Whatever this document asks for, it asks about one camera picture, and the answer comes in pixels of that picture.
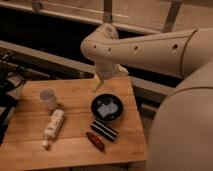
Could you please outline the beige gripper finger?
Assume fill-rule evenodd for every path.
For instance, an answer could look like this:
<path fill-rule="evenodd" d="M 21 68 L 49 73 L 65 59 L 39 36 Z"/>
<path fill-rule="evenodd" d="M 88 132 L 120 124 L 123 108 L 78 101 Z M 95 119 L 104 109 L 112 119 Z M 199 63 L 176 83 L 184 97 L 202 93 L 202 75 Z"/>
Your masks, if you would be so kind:
<path fill-rule="evenodd" d="M 94 76 L 93 82 L 94 82 L 94 89 L 93 89 L 94 92 L 96 92 L 104 83 L 104 81 L 101 80 L 98 76 Z"/>
<path fill-rule="evenodd" d="M 117 77 L 124 77 L 127 76 L 129 74 L 128 70 L 121 66 L 121 65 L 117 65 L 116 66 L 116 76 Z"/>

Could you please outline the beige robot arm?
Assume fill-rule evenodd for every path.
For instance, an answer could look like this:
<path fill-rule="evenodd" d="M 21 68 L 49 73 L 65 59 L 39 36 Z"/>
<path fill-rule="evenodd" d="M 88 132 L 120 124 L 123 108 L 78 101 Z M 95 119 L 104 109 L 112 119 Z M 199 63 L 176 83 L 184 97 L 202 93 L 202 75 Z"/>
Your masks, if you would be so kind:
<path fill-rule="evenodd" d="M 120 39 L 102 24 L 81 52 L 100 80 L 125 65 L 180 78 L 152 123 L 147 171 L 213 171 L 213 28 Z"/>

